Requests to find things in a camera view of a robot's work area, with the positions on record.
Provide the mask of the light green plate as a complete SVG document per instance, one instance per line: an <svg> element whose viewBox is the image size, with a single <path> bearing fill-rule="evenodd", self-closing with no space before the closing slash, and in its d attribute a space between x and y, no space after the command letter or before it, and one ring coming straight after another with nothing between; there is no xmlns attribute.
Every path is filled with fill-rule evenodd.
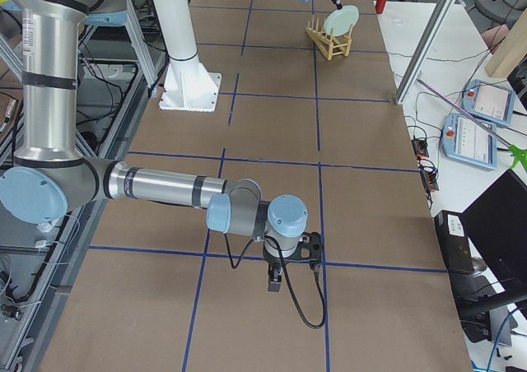
<svg viewBox="0 0 527 372"><path fill-rule="evenodd" d="M343 6L332 12L324 21L323 30L327 35L341 36L347 34L359 19L359 9L353 5Z"/></svg>

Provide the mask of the wooden plate rack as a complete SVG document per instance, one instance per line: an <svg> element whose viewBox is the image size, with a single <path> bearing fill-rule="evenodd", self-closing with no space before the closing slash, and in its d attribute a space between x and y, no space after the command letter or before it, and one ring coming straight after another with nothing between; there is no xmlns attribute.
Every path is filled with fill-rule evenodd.
<svg viewBox="0 0 527 372"><path fill-rule="evenodd" d="M312 16L305 27L306 34L328 61L337 56L349 56L352 47L352 30L351 26L343 35L334 35L332 30L326 33L319 24L319 18L315 16Z"/></svg>

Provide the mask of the black usb hub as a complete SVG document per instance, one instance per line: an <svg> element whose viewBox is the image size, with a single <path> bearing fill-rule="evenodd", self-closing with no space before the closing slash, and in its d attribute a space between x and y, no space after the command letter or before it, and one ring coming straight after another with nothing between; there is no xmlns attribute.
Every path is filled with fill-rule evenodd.
<svg viewBox="0 0 527 372"><path fill-rule="evenodd" d="M418 159L428 158L429 157L429 153L428 153L428 149L427 149L428 143L427 143L426 138L424 138L424 137L420 137L420 138L414 137L412 139L411 143L412 143L412 146L413 146L413 150L414 150L415 156Z"/></svg>

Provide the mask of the black box with label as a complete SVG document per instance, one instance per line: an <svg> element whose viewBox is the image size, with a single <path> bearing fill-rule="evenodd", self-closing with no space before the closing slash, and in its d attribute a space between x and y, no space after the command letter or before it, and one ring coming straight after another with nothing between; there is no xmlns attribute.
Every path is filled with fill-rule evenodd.
<svg viewBox="0 0 527 372"><path fill-rule="evenodd" d="M436 236L445 267L449 272L474 273L469 240L458 212L442 210L434 217Z"/></svg>

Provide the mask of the far teach pendant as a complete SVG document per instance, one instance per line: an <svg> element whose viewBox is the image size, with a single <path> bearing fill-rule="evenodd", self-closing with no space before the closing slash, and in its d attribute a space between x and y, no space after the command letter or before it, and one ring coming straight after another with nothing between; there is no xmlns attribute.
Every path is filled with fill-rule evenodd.
<svg viewBox="0 0 527 372"><path fill-rule="evenodd" d="M478 118L504 128L511 124L514 99L513 90L475 79L462 94L462 108Z"/></svg>

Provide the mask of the teach pendant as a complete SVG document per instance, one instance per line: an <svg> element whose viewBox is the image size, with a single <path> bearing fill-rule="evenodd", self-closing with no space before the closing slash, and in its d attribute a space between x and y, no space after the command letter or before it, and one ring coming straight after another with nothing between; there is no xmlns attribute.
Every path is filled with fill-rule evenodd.
<svg viewBox="0 0 527 372"><path fill-rule="evenodd" d="M466 117L451 113L443 124L441 145L445 155L487 170L497 167L497 140Z"/></svg>
<svg viewBox="0 0 527 372"><path fill-rule="evenodd" d="M475 79L462 94L462 108L478 118L504 128L511 124L514 99L513 90Z"/></svg>

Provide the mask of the near teach pendant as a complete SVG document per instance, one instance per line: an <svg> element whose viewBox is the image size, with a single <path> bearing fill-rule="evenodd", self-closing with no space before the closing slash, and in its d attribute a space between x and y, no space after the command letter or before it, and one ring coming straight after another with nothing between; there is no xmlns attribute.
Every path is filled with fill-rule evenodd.
<svg viewBox="0 0 527 372"><path fill-rule="evenodd" d="M443 124L441 145L445 155L487 170L497 167L497 140L466 117L451 113Z"/></svg>

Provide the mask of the black monitor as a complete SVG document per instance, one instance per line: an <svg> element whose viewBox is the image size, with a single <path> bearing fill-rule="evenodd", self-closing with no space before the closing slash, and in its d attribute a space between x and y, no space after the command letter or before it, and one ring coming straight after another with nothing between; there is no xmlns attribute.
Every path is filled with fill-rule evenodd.
<svg viewBox="0 0 527 372"><path fill-rule="evenodd" d="M461 214L466 235L506 288L526 283L526 184L505 171Z"/></svg>

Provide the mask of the grabber stick tool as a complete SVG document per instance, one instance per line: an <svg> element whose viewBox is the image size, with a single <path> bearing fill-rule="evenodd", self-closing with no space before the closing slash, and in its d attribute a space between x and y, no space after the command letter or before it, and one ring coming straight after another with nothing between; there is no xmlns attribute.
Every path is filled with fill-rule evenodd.
<svg viewBox="0 0 527 372"><path fill-rule="evenodd" d="M454 109L456 109L459 113L461 113L465 118L469 119L470 121L472 121L475 125L477 125L478 127L480 127L484 132L488 133L489 135L491 135L492 137L495 137L502 145L504 145L507 150L511 153L511 155L513 156L513 163L511 165L511 168L514 169L516 167L516 165L518 163L521 163L522 167L524 168L525 171L527 171L527 162L526 162L526 150L525 149L520 149L519 147L517 147L516 145L508 142L504 137L498 135L495 131L492 131L490 128L488 128L486 125L484 125L483 123L481 123L480 121L478 121L472 114L470 114L468 111L466 111L465 109L461 108L460 106L458 106L456 103L450 101L447 97L445 97L444 95L442 95L440 92L438 92L436 89L434 89L433 87L429 86L428 84L426 84L425 81L423 81L422 79L418 78L417 79L417 82L419 84L421 84L422 86L424 86L425 88L427 88L433 95L435 95L436 97L438 97L439 99L441 99L442 101L446 102L448 105L450 105L451 107L453 107Z"/></svg>

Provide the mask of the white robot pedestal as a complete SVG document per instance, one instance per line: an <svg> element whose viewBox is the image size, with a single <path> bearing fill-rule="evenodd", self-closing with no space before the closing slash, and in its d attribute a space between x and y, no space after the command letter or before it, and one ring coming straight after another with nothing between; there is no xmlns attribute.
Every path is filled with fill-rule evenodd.
<svg viewBox="0 0 527 372"><path fill-rule="evenodd" d="M188 0L153 0L169 56L160 100L163 110L211 113L222 80L200 62Z"/></svg>

